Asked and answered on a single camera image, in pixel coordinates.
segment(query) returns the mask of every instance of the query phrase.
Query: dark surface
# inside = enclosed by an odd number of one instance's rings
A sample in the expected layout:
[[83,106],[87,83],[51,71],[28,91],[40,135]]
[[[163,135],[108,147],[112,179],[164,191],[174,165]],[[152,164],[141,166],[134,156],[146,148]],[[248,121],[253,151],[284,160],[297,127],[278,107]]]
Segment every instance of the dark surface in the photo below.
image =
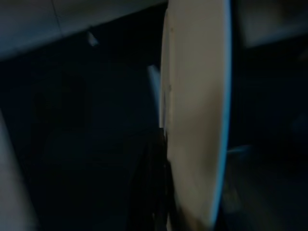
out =
[[127,231],[166,230],[171,169],[162,128],[153,133],[131,179]]
[[124,230],[129,179],[158,127],[147,66],[167,5],[2,62],[0,108],[41,230]]
[[285,139],[308,116],[308,34],[246,48],[238,0],[231,1],[232,88],[229,147]]
[[228,156],[222,205],[230,230],[307,230],[308,162],[296,152],[250,147]]

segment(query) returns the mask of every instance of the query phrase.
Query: white object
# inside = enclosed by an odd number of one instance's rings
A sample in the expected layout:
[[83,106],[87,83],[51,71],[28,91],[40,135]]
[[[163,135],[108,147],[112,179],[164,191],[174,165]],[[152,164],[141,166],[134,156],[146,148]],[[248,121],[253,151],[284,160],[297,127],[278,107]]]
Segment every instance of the white object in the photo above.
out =
[[0,230],[32,231],[34,209],[23,185],[17,161],[0,111]]
[[160,127],[168,136],[179,210],[212,228],[227,153],[231,17],[227,0],[170,0],[165,15]]
[[155,101],[155,107],[157,110],[157,116],[159,114],[159,97],[160,97],[160,73],[154,66],[148,66],[148,74],[151,84],[152,95]]
[[94,37],[94,35],[90,32],[88,32],[88,42],[89,42],[90,46],[92,46],[92,47],[95,47],[95,46],[100,44],[98,42],[98,40]]

